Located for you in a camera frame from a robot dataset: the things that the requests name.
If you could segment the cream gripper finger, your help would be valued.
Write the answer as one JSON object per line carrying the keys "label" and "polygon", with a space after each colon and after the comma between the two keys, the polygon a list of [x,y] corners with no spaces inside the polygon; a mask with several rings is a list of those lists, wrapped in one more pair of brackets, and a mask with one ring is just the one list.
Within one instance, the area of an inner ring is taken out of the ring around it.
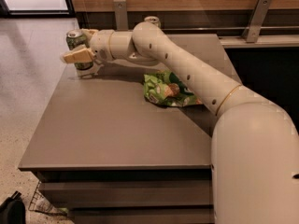
{"label": "cream gripper finger", "polygon": [[61,55],[64,63],[89,63],[95,59],[95,54],[85,45],[79,45]]}
{"label": "cream gripper finger", "polygon": [[97,32],[97,29],[82,29],[82,33],[86,35],[88,40],[90,40],[92,36]]}

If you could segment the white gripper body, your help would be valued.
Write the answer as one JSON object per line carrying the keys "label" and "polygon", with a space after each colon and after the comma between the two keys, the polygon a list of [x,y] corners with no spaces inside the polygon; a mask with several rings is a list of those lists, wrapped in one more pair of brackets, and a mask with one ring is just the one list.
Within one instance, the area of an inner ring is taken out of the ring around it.
{"label": "white gripper body", "polygon": [[114,60],[110,50],[110,38],[114,30],[101,30],[93,34],[90,48],[97,60],[112,62]]}

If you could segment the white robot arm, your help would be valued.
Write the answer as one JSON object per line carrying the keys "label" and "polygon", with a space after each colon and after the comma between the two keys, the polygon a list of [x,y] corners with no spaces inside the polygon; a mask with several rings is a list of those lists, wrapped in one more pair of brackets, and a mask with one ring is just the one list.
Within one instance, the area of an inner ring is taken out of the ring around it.
{"label": "white robot arm", "polygon": [[89,30],[64,63],[163,63],[217,118],[211,168],[216,224],[299,224],[299,138],[288,113],[173,43],[155,24]]}

